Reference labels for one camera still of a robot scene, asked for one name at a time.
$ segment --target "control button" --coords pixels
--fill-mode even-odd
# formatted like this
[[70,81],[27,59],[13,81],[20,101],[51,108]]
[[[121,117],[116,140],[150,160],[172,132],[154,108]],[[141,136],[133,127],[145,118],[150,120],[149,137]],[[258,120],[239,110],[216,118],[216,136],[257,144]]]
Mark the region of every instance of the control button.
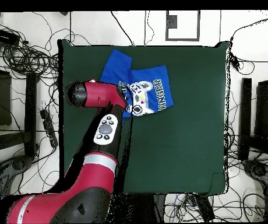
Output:
[[110,134],[112,133],[112,128],[108,124],[103,124],[99,127],[99,133],[101,134]]

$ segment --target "power strip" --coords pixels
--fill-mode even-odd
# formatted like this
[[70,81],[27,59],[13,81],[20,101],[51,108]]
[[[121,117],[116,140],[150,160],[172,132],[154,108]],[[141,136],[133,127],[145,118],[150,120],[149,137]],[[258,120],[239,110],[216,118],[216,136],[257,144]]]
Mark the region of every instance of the power strip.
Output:
[[53,128],[52,120],[50,118],[50,114],[47,110],[43,109],[40,111],[41,118],[43,119],[43,126],[46,130],[46,133],[50,140],[50,145],[53,148],[56,148],[58,146],[57,137],[55,136],[55,131]]

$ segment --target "black cable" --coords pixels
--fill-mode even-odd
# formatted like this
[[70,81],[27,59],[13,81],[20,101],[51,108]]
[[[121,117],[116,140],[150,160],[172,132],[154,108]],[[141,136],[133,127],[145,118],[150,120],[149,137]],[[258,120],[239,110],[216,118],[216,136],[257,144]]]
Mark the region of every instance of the black cable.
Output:
[[149,26],[149,28],[153,31],[153,35],[152,35],[151,39],[148,41],[148,42],[151,42],[153,40],[153,37],[155,35],[155,32],[154,32],[154,29],[152,29],[151,26],[149,25],[149,16],[150,16],[150,10],[149,10],[149,14],[147,15],[147,21],[146,21],[146,23]]
[[[254,23],[252,23],[252,24],[249,24],[249,25],[240,27],[239,29],[236,29],[236,31],[234,31],[234,34],[231,36],[230,41],[233,41],[233,39],[234,39],[234,35],[236,34],[237,31],[239,31],[239,30],[241,30],[241,29],[244,29],[244,28],[246,28],[246,27],[249,27],[249,26],[256,25],[256,24],[258,24],[258,23],[265,22],[265,21],[267,21],[267,20],[268,20],[268,18],[265,18],[265,19],[263,19],[263,20],[258,20],[257,22],[254,22]],[[233,56],[233,59],[235,60],[235,62],[234,62],[234,67],[235,67],[235,69],[236,69],[240,74],[242,74],[242,75],[250,75],[250,74],[254,71],[254,69],[255,69],[255,64],[254,64],[254,62],[268,62],[268,61],[245,60],[245,59],[241,59],[241,58],[238,58],[238,57],[234,56],[232,53],[231,53],[231,55]],[[240,70],[240,67],[239,67],[239,63],[240,63],[240,62],[243,64],[243,67],[244,67],[244,62],[250,62],[250,63],[253,65],[253,70],[252,70],[252,72],[250,72],[250,73],[248,73],[248,74],[241,73],[241,72],[239,71],[239,70]]]
[[48,173],[48,175],[46,176],[45,180],[43,180],[42,193],[44,192],[44,185],[45,185],[45,184],[46,184],[46,185],[49,185],[49,184],[46,183],[46,179],[48,178],[48,176],[49,176],[51,173],[55,173],[55,172],[58,172],[58,173],[59,173],[59,171],[56,171],[56,170],[51,171],[50,173]]
[[134,46],[134,43],[132,42],[132,40],[130,39],[130,37],[127,35],[127,33],[125,32],[125,30],[122,28],[121,24],[119,23],[118,19],[115,17],[115,15],[113,14],[112,11],[110,11],[111,15],[113,16],[113,18],[117,21],[119,27],[122,29],[123,33],[128,37],[128,39],[131,42],[131,45]]
[[257,193],[250,193],[250,194],[247,194],[246,196],[243,197],[243,200],[242,200],[242,205],[243,205],[243,211],[244,211],[244,214],[245,214],[245,217],[247,219],[248,222],[251,222],[248,218],[248,215],[247,212],[246,212],[246,207],[245,207],[245,200],[247,197],[251,196],[251,195],[255,195],[257,197],[260,197],[262,200],[265,200],[265,198],[263,198],[261,195],[257,194]]
[[[47,160],[49,159],[49,157],[50,157],[55,151],[56,151],[56,148],[53,149],[49,155],[43,157],[43,158],[46,158],[46,157],[47,157],[47,159],[46,159],[46,161],[44,162],[44,164],[40,167],[39,170],[41,170],[41,168],[45,165],[45,163],[47,162]],[[34,174],[30,177],[30,179],[28,179],[23,185],[20,186],[20,188],[22,188],[23,186],[25,186],[25,185],[26,185],[26,184],[27,184],[27,183],[28,183],[28,182],[29,182],[29,181],[30,181],[30,180],[31,180],[37,173],[38,173],[38,172],[34,173]]]
[[18,193],[19,193],[20,195],[22,195],[22,193],[21,193],[21,191],[20,191],[20,186],[21,186],[21,183],[22,183],[22,181],[23,181],[23,178],[24,178],[24,173],[22,173],[22,177],[21,177],[20,183],[19,183],[19,185],[18,185]]

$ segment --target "electronic device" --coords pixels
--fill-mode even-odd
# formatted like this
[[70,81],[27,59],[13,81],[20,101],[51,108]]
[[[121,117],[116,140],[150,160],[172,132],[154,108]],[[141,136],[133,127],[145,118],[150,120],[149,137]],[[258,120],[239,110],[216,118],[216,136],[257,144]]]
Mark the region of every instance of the electronic device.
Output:
[[10,87],[12,78],[9,72],[0,70],[0,126],[11,125],[10,114]]
[[[0,201],[0,221],[13,224],[105,221],[118,165],[125,95],[116,85],[95,81],[72,82],[65,91],[68,103],[75,107],[100,108],[84,136],[81,153],[75,154],[65,174],[65,180],[71,182],[71,177],[75,180],[65,191],[4,198]],[[115,132],[110,142],[99,144],[94,137],[100,133],[104,119],[113,120]]]
[[55,135],[55,131],[53,128],[52,119],[50,117],[49,112],[46,109],[43,109],[40,111],[41,118],[43,119],[43,126],[46,130],[47,136],[50,140],[50,145],[53,148],[56,148],[58,146],[57,136]]
[[19,35],[4,30],[0,30],[0,43],[18,47],[19,41],[20,41]]

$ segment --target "cable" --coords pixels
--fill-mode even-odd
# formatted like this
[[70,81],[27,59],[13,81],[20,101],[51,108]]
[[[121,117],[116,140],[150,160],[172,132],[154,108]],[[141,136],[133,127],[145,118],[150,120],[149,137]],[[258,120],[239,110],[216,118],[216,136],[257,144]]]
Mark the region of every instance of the cable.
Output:
[[21,183],[22,183],[22,181],[23,181],[23,178],[24,178],[24,173],[22,173],[22,178],[21,178],[20,183],[19,183],[19,185],[18,185],[18,193],[19,193],[20,195],[22,195],[22,193],[21,193],[21,191],[20,191],[20,186],[21,186]]
[[134,43],[132,42],[132,40],[130,39],[130,37],[127,35],[127,33],[125,32],[125,30],[122,28],[121,24],[119,23],[118,19],[115,17],[115,15],[113,14],[112,11],[110,11],[111,15],[113,16],[113,18],[117,21],[119,27],[122,29],[123,33],[128,37],[129,41],[131,42],[131,45],[134,46]]
[[47,183],[46,183],[46,179],[48,178],[48,176],[51,174],[51,173],[54,173],[54,172],[58,172],[59,173],[59,171],[51,171],[50,173],[48,173],[48,175],[46,176],[46,178],[45,178],[45,180],[43,180],[43,187],[42,187],[42,193],[44,192],[44,185],[46,184],[46,185],[48,185]]
[[[233,41],[233,39],[234,39],[234,35],[236,34],[237,31],[239,31],[239,30],[241,30],[241,29],[244,29],[244,28],[246,28],[246,27],[249,27],[249,26],[253,26],[253,25],[259,24],[259,23],[261,23],[261,22],[265,22],[265,21],[267,21],[267,20],[268,20],[268,18],[263,19],[263,20],[258,20],[257,22],[254,22],[254,23],[252,23],[252,24],[249,24],[249,25],[240,27],[239,29],[236,29],[236,31],[234,31],[234,34],[233,34],[233,35],[231,36],[231,38],[230,38],[230,42]],[[234,56],[234,55],[232,54],[232,52],[230,52],[230,54],[231,54],[231,59],[232,59],[232,64],[233,64],[233,66],[234,66],[235,69],[236,69],[240,74],[242,74],[242,75],[250,75],[250,74],[254,71],[254,69],[255,69],[255,64],[254,64],[254,62],[268,62],[268,61],[245,60],[245,59],[241,59],[241,58],[238,58],[238,57]],[[243,67],[244,67],[244,62],[250,62],[250,63],[253,65],[253,70],[252,70],[250,73],[246,73],[246,74],[240,72],[240,70],[242,69],[242,68],[240,68],[240,66],[239,66],[239,63],[240,63],[240,62],[243,64]]]
[[[49,159],[49,157],[54,153],[56,151],[56,148],[55,149],[53,149],[52,151],[51,151],[51,153],[48,155],[48,156],[45,156],[44,158],[46,158],[47,157],[47,159],[46,159],[46,161],[44,162],[44,164],[40,167],[40,169],[39,170],[41,170],[41,168],[45,165],[45,163],[47,162],[47,160]],[[38,172],[36,172],[36,173],[34,173],[33,174],[33,176],[31,176],[30,177],[30,179],[28,179],[23,185],[21,185],[20,186],[20,188],[22,188],[23,186],[25,186],[36,174],[37,174]]]
[[[149,10],[149,14],[147,15],[147,21],[145,22],[144,19],[144,45],[146,46],[148,42],[151,42],[153,40],[153,37],[155,35],[154,29],[151,28],[151,26],[149,25],[149,16],[150,16],[150,10]],[[149,28],[153,31],[153,35],[151,37],[151,39],[148,42],[145,42],[145,37],[146,37],[146,23],[149,26]]]

